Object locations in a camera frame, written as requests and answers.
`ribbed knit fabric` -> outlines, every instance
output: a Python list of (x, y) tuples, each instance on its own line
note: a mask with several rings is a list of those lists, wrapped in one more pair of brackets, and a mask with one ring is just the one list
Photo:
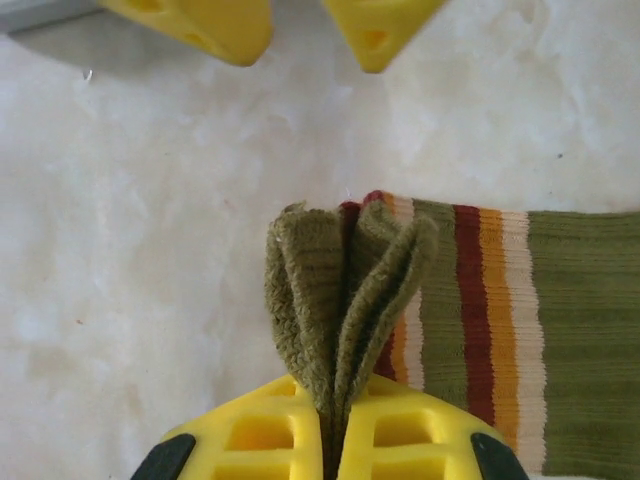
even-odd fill
[(640, 214), (372, 203), (439, 228), (376, 371), (496, 426), (531, 473), (639, 479)]
[(318, 411), (325, 479), (337, 475), (351, 404), (436, 244), (431, 220), (418, 215), (401, 226), (381, 202), (338, 212), (295, 205), (269, 229), (265, 290), (274, 340)]

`striped sock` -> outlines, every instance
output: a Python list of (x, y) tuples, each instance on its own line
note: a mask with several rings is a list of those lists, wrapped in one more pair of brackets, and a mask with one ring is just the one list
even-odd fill
[(377, 373), (494, 425), (529, 472), (640, 478), (640, 213), (378, 201), (439, 244)]

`white marble surface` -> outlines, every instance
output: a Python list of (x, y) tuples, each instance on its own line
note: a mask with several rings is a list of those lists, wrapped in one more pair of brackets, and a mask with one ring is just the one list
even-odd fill
[(275, 15), (250, 69), (106, 14), (0, 39), (3, 479), (129, 478), (281, 374), (288, 203), (640, 207), (636, 0), (453, 0), (380, 76), (315, 1)]

